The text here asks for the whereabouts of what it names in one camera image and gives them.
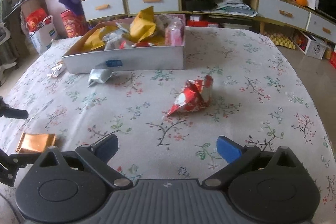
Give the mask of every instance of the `tiled floor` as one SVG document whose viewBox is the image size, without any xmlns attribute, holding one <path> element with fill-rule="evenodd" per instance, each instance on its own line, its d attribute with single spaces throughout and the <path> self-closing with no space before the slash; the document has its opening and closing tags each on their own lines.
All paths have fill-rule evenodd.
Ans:
<svg viewBox="0 0 336 224">
<path fill-rule="evenodd" d="M 299 49 L 294 51 L 285 47 L 278 48 L 288 59 L 308 90 L 329 138 L 336 148 L 336 69 L 328 60 L 320 61 L 305 56 Z M 37 55 L 30 56 L 19 64 L 19 69 L 12 70 L 4 85 L 0 87 L 0 96 L 6 97 L 11 88 L 37 58 Z"/>
<path fill-rule="evenodd" d="M 19 62 L 19 68 L 10 68 L 4 71 L 4 77 L 6 82 L 0 86 L 0 96 L 6 98 L 6 95 L 10 92 L 12 87 L 20 79 L 20 77 L 25 73 L 25 71 L 39 58 L 39 55 L 30 55 L 27 58 Z"/>
</svg>

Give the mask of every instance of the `white drawer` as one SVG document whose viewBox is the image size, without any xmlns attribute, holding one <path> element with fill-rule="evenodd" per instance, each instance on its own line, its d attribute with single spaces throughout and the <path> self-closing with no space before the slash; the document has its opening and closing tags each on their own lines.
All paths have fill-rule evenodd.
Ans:
<svg viewBox="0 0 336 224">
<path fill-rule="evenodd" d="M 130 15 L 140 10 L 154 6 L 154 12 L 169 12 L 179 10 L 179 0 L 127 0 Z"/>
<path fill-rule="evenodd" d="M 123 0 L 84 0 L 82 5 L 87 21 L 125 14 Z"/>
<path fill-rule="evenodd" d="M 310 13 L 307 31 L 336 42 L 336 26 L 315 14 Z"/>
<path fill-rule="evenodd" d="M 281 0 L 259 0 L 258 16 L 305 29 L 309 12 Z"/>
</svg>

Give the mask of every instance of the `floral bedsheet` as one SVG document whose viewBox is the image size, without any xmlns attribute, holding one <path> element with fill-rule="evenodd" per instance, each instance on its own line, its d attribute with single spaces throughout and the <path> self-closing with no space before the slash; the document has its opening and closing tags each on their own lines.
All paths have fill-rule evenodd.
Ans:
<svg viewBox="0 0 336 224">
<path fill-rule="evenodd" d="M 0 119 L 0 147 L 14 153 L 22 131 L 55 133 L 63 151 L 114 132 L 119 151 L 109 162 L 132 181 L 204 178 L 227 165 L 216 151 L 225 135 L 265 151 L 289 146 L 320 189 L 314 222 L 336 223 L 336 165 L 319 115 L 302 82 L 274 44 L 250 31 L 187 28 L 186 69 L 117 72 L 87 87 L 88 74 L 46 76 L 77 38 L 56 41 L 21 77 L 5 102 L 27 120 Z M 187 79 L 211 75 L 212 104 L 165 117 Z M 0 186 L 14 204 L 15 189 Z M 0 198 L 0 222 L 16 223 Z"/>
</svg>

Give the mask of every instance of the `white cardboard box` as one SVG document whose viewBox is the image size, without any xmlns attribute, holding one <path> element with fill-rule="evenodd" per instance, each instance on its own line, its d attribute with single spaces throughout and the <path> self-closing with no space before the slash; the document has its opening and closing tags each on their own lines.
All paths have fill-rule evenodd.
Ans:
<svg viewBox="0 0 336 224">
<path fill-rule="evenodd" d="M 174 16 L 182 18 L 185 25 L 185 15 Z M 115 25 L 115 22 L 130 24 L 133 20 L 134 18 L 126 18 L 100 23 L 87 32 L 62 57 L 68 72 L 89 73 L 98 65 L 114 67 L 115 71 L 184 69 L 185 37 L 182 46 L 139 47 L 79 53 L 88 37 L 96 29 Z"/>
<path fill-rule="evenodd" d="M 324 52 L 327 48 L 325 42 L 311 34 L 303 33 L 295 30 L 293 33 L 293 41 L 306 56 L 322 59 Z"/>
<path fill-rule="evenodd" d="M 46 17 L 43 22 L 48 19 L 51 19 L 51 23 L 43 25 L 43 27 L 36 32 L 29 33 L 31 42 L 40 55 L 50 48 L 51 41 L 56 39 L 58 35 L 53 24 L 53 16 Z"/>
</svg>

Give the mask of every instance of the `orange foil packet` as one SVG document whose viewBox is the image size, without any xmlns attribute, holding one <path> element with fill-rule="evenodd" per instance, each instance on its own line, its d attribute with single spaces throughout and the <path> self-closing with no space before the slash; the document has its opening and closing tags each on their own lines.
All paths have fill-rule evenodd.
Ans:
<svg viewBox="0 0 336 224">
<path fill-rule="evenodd" d="M 56 141 L 55 134 L 27 134 L 23 132 L 16 153 L 38 153 L 43 152 Z"/>
<path fill-rule="evenodd" d="M 174 112 L 193 112 L 208 107 L 212 84 L 213 79 L 210 75 L 207 75 L 205 79 L 187 80 L 167 116 Z"/>
</svg>

